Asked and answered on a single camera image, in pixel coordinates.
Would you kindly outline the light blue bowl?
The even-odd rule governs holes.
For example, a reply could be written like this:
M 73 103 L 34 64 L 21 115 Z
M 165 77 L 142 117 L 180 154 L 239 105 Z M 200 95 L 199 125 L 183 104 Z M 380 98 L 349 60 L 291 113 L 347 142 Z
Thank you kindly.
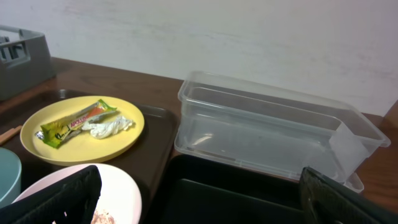
M 10 205 L 21 193 L 22 164 L 12 151 L 1 148 L 0 198 L 1 208 Z

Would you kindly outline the wooden chopstick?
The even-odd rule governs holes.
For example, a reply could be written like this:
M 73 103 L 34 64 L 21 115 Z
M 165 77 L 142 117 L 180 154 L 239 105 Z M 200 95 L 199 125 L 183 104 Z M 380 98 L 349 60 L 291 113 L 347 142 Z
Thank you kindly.
M 18 126 L 18 127 L 15 127 L 15 128 L 11 128 L 8 131 L 6 131 L 5 133 L 1 134 L 0 135 L 0 145 L 4 144 L 8 140 L 10 140 L 10 138 L 12 138 L 15 135 L 19 134 L 21 129 L 22 129 L 22 126 Z

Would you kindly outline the yellow plate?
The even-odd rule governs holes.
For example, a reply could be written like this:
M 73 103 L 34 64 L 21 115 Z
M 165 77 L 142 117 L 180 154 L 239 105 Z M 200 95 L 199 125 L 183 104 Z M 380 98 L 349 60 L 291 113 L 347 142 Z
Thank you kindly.
M 84 131 L 57 149 L 35 136 L 42 124 L 80 111 L 97 100 L 104 100 L 105 103 L 117 109 L 116 115 L 105 118 L 105 122 L 113 121 L 117 116 L 122 115 L 133 120 L 135 125 L 104 139 L 95 139 L 88 131 Z M 130 102 L 110 96 L 80 96 L 61 100 L 38 110 L 22 126 L 20 140 L 26 151 L 45 162 L 73 166 L 104 162 L 119 156 L 138 140 L 144 125 L 145 120 L 141 110 Z

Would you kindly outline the clear plastic waste bin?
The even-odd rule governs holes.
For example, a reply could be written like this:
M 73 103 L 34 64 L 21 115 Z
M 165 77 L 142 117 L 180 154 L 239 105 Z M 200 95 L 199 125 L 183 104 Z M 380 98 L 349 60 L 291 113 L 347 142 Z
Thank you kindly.
M 193 72 L 178 92 L 178 152 L 299 180 L 312 167 L 360 193 L 357 168 L 390 139 L 353 106 Z

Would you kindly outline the grey dishwasher rack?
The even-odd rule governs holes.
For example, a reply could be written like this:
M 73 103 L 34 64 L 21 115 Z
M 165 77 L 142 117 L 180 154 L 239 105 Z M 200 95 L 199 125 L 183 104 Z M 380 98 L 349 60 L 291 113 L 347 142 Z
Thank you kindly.
M 8 100 L 56 76 L 45 34 L 1 26 L 19 36 L 1 36 L 1 100 Z

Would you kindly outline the pink bowl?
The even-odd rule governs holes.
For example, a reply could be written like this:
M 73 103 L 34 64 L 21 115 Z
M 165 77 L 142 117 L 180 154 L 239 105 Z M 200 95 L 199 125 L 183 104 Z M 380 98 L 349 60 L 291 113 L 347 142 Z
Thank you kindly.
M 88 166 L 80 164 L 55 171 L 32 184 L 14 201 L 18 202 Z M 115 166 L 95 166 L 99 170 L 102 187 L 91 224 L 138 224 L 142 212 L 142 198 L 136 182 L 129 174 Z

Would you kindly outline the black food waste tray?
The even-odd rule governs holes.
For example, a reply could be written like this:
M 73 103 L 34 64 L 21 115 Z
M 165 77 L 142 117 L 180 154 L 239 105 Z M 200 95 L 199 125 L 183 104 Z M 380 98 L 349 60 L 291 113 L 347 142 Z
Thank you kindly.
M 144 223 L 305 223 L 299 185 L 195 156 L 168 164 Z

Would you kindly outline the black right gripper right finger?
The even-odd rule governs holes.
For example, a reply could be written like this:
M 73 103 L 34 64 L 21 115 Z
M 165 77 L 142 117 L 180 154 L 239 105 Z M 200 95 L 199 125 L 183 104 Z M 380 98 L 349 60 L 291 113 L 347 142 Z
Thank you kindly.
M 376 205 L 311 167 L 303 168 L 299 186 L 307 223 L 397 224 L 396 213 Z

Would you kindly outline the brown serving tray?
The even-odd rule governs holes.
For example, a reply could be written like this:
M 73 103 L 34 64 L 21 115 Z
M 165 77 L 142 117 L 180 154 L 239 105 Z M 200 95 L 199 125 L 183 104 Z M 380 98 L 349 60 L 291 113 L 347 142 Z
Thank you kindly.
M 74 90 L 50 90 L 28 98 L 1 112 L 1 132 L 24 124 L 34 113 L 52 103 L 79 96 L 90 94 Z M 173 148 L 178 118 L 163 108 L 135 105 L 144 115 L 143 132 L 130 149 L 106 163 L 127 172 L 137 183 L 142 198 L 140 222 L 143 222 Z M 63 165 L 50 164 L 28 152 L 19 136 L 8 140 L 3 147 L 16 153 L 22 162 L 22 191 L 46 175 L 64 168 Z

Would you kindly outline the white tissue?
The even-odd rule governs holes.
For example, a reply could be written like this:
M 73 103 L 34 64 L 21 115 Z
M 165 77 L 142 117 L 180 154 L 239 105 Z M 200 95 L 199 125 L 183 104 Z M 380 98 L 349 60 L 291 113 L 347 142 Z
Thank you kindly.
M 95 139 L 104 139 L 112 135 L 116 135 L 120 131 L 127 131 L 135 126 L 135 122 L 124 116 L 117 116 L 114 121 L 105 123 L 89 123 L 86 122 L 82 127 L 82 131 L 89 131 L 90 135 Z

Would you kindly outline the green orange snack wrapper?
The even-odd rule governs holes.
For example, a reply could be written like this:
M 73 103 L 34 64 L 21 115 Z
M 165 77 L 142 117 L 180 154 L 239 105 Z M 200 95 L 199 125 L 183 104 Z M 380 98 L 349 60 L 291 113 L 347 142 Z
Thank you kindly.
M 71 138 L 79 135 L 84 124 L 101 121 L 107 115 L 115 112 L 117 112 L 117 108 L 111 107 L 103 100 L 98 100 L 71 115 L 41 125 L 41 130 L 37 131 L 34 136 L 57 149 Z

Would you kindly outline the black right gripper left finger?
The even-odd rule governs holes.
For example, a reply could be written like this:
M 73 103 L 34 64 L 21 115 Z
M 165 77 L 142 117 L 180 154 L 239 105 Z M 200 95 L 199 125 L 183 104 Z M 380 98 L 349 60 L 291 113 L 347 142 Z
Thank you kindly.
M 1 209 L 1 223 L 90 224 L 101 194 L 98 168 L 88 166 Z

